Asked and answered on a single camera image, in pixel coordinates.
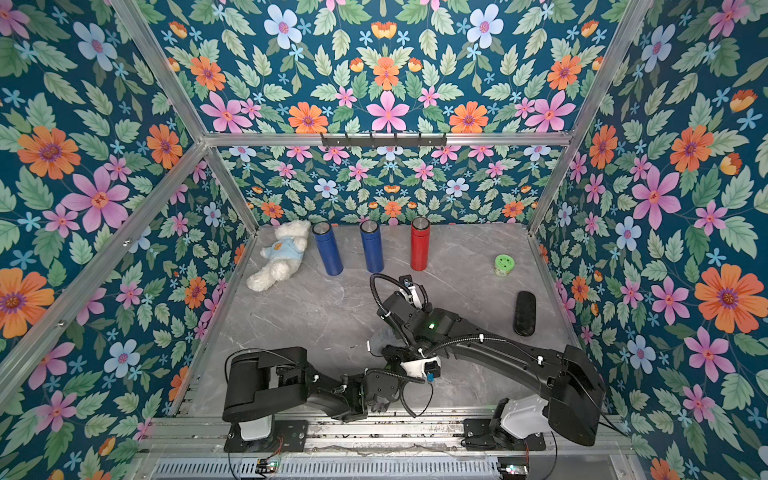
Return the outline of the red thermos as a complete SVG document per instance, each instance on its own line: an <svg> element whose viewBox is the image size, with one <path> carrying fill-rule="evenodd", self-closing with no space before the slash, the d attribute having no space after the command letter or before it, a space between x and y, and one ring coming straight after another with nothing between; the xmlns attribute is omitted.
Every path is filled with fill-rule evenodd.
<svg viewBox="0 0 768 480"><path fill-rule="evenodd" d="M430 221L423 216L413 219L411 223L411 268L423 271L428 265L430 245Z"/></svg>

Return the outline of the blue thermos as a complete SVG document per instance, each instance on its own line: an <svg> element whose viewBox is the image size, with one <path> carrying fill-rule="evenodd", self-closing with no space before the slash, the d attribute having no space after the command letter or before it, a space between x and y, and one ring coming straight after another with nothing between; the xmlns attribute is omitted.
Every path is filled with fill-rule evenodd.
<svg viewBox="0 0 768 480"><path fill-rule="evenodd" d="M343 263L332 225L328 222L316 223L312 226L312 233L326 273L338 276L343 271Z"/></svg>
<svg viewBox="0 0 768 480"><path fill-rule="evenodd" d="M384 258L379 224L373 220L366 220L360 224L360 233L367 270L370 273L382 272Z"/></svg>

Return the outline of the grey microfibre cloth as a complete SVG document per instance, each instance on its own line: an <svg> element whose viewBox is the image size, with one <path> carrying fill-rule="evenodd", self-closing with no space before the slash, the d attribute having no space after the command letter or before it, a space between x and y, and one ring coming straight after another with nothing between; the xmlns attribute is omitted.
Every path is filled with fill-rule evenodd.
<svg viewBox="0 0 768 480"><path fill-rule="evenodd" d="M401 345L402 342L396 335L395 331L388 326L384 326L376 330L366 342L366 348L368 352L376 357L381 357L383 355L383 350L386 347L399 347Z"/></svg>

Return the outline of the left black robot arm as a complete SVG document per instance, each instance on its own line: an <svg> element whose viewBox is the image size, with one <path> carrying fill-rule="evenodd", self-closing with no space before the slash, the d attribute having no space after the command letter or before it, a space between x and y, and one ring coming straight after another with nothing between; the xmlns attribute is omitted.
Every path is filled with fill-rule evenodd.
<svg viewBox="0 0 768 480"><path fill-rule="evenodd" d="M408 384L426 384L390 359L382 368L335 379L316 369L303 347L244 349L227 357L222 420L242 426L306 406L349 423L382 413L401 400Z"/></svg>

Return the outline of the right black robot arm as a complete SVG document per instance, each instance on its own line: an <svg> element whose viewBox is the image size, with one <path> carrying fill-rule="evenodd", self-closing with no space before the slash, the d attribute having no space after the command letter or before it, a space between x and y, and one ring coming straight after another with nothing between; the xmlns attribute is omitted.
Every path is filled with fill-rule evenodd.
<svg viewBox="0 0 768 480"><path fill-rule="evenodd" d="M442 308L418 308L394 293L377 314L419 359L453 356L509 378L537 395L506 404L501 427L524 438L550 430L581 446L596 442L605 383L586 353L574 345L557 351L493 334Z"/></svg>

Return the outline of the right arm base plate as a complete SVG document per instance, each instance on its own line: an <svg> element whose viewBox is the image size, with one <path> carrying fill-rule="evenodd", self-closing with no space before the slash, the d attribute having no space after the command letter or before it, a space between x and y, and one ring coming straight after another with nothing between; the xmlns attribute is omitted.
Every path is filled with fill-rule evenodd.
<svg viewBox="0 0 768 480"><path fill-rule="evenodd" d="M490 418L465 419L462 422L461 445L470 451L544 451L542 435L532 434L521 439L504 430Z"/></svg>

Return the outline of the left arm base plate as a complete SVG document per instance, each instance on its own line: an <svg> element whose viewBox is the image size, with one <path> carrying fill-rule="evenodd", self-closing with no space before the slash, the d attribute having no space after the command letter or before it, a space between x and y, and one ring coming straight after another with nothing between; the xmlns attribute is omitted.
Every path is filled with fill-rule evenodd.
<svg viewBox="0 0 768 480"><path fill-rule="evenodd" d="M302 452L307 439L308 422L276 420L273 416L234 423L225 441L226 453Z"/></svg>

